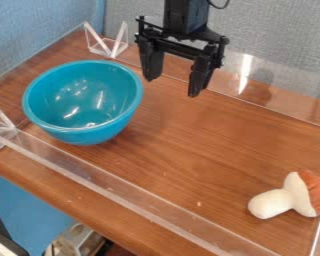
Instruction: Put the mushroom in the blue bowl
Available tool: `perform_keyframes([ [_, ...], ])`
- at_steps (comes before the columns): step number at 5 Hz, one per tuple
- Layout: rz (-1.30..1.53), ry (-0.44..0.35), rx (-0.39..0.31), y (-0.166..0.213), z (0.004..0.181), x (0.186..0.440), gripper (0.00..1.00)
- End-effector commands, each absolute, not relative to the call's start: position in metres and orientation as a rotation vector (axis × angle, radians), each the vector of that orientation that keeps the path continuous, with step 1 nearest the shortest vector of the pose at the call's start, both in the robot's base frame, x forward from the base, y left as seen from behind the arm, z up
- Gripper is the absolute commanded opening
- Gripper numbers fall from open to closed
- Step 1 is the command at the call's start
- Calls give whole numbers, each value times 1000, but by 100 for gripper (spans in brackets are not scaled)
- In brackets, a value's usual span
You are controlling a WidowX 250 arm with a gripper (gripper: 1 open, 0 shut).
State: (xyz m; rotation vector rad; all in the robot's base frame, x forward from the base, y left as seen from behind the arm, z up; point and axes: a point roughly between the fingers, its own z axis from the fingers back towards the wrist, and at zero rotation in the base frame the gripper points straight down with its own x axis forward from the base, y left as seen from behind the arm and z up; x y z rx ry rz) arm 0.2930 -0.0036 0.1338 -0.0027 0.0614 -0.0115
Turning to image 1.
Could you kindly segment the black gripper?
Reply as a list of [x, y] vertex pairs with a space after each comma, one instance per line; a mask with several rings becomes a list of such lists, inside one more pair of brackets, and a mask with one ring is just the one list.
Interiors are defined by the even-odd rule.
[[135, 21], [138, 31], [134, 42], [145, 79], [151, 81], [161, 75], [165, 53], [189, 59], [194, 62], [189, 74], [188, 96], [196, 97], [208, 86], [213, 70], [222, 66], [229, 39], [213, 32], [205, 23], [188, 30], [185, 23], [160, 25], [153, 17], [143, 15]]

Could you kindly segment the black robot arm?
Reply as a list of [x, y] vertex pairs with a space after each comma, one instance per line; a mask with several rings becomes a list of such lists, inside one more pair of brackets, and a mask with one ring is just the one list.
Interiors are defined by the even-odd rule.
[[208, 87], [213, 71], [222, 66], [224, 49], [229, 39], [208, 28], [210, 0], [165, 0], [162, 25], [135, 18], [138, 32], [134, 42], [143, 78], [157, 79], [162, 73], [164, 54], [169, 53], [193, 61], [189, 74], [188, 96], [196, 97]]

